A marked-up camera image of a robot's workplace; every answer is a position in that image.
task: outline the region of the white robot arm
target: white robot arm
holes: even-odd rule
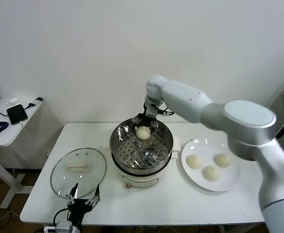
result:
[[[275,114],[244,100],[213,103],[201,90],[159,75],[148,80],[146,90],[147,117],[155,118],[164,102],[191,123],[225,132],[235,155],[257,161],[263,173],[259,203],[266,225],[271,233],[284,233],[284,151],[274,138]]]

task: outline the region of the metal steamer tray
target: metal steamer tray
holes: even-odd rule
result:
[[[141,140],[136,137],[139,126],[133,118],[119,124],[112,133],[110,147],[112,158],[120,170],[132,176],[145,177],[156,174],[169,163],[173,137],[168,127],[156,120],[155,127],[150,127],[150,137]]]

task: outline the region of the white plate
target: white plate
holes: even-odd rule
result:
[[[230,153],[232,155],[232,164],[229,167],[220,167],[215,162],[215,156],[219,153]],[[201,156],[203,165],[200,169],[193,169],[188,165],[187,157],[192,154]],[[217,192],[228,191],[235,187],[239,182],[240,165],[237,157],[229,152],[225,145],[219,142],[211,141],[206,138],[194,139],[193,141],[188,142],[183,148],[181,161],[183,168],[190,179],[205,189]],[[202,171],[209,165],[215,165],[220,169],[221,176],[219,180],[212,182],[204,177]]]

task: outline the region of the glass lid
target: glass lid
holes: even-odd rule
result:
[[[54,166],[51,186],[54,192],[65,198],[78,183],[74,198],[84,197],[93,192],[106,173],[106,160],[96,149],[82,148],[65,155]]]

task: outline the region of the white table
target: white table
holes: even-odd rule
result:
[[[23,105],[23,108],[26,108],[28,103],[30,103],[33,100],[24,100],[21,104]],[[0,99],[0,112],[4,115],[7,114],[6,109],[11,107],[8,105],[9,100],[8,99]],[[31,119],[31,117],[34,115],[34,113],[37,111],[37,109],[40,107],[41,102],[37,104],[35,107],[31,107],[26,109],[26,114],[28,116],[28,119],[26,121],[23,121],[22,124],[25,126],[27,122]],[[7,121],[9,123],[9,126],[7,129],[2,131],[0,133],[0,147],[7,147],[10,144],[13,143],[15,138],[18,136],[18,134],[23,129],[22,125],[12,125],[10,123],[9,117],[0,115],[0,121]],[[15,179],[12,175],[10,175],[9,172],[6,171],[5,168],[3,168],[0,165],[0,179],[2,179],[6,184],[10,186],[10,189],[4,198],[3,202],[1,203],[0,207],[2,209],[6,209],[9,207],[13,197],[15,194],[30,194],[32,190],[32,186],[23,186],[21,184],[21,181],[24,178],[24,174],[19,174],[17,178]]]
[[[200,124],[166,125],[174,136],[180,138],[181,144],[204,137],[226,141],[224,133],[211,131]],[[67,204],[51,188],[53,167],[68,152],[92,147],[104,153],[107,172],[100,185],[101,201],[92,212],[84,216],[83,225],[221,225],[264,222],[258,203],[262,174],[256,162],[240,159],[240,182],[228,192],[215,193],[195,185],[183,174],[179,159],[169,162],[164,170],[164,178],[155,186],[126,189],[110,153],[103,149],[116,126],[116,123],[67,124],[27,199],[20,219],[28,223],[51,224],[55,213],[66,208]],[[57,217],[57,221],[65,219],[65,213]]]

